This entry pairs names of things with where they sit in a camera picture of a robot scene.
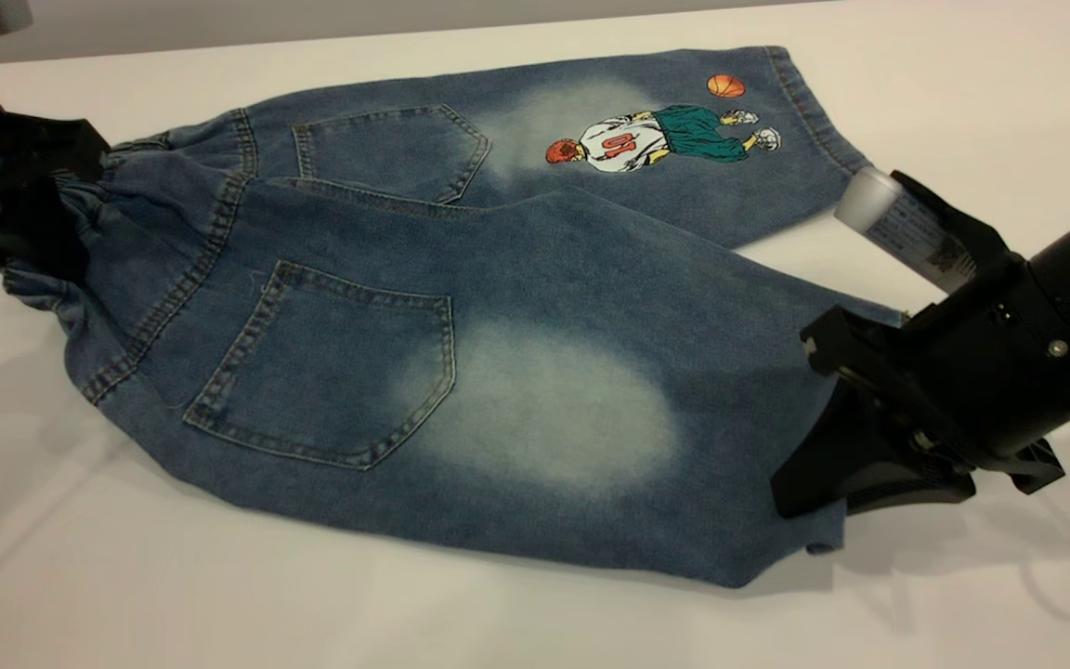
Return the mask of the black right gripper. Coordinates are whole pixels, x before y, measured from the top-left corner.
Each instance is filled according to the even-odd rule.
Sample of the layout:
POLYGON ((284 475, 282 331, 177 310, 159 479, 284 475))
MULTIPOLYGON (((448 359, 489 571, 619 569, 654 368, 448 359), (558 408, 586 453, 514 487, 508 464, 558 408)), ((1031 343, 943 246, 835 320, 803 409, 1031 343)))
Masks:
POLYGON ((1050 351, 1065 326, 1027 262, 980 272, 903 325, 832 308, 800 337, 836 384, 770 478, 782 518, 960 504, 977 470, 1020 492, 1063 477, 1045 437, 1065 420, 1065 358, 1050 351))

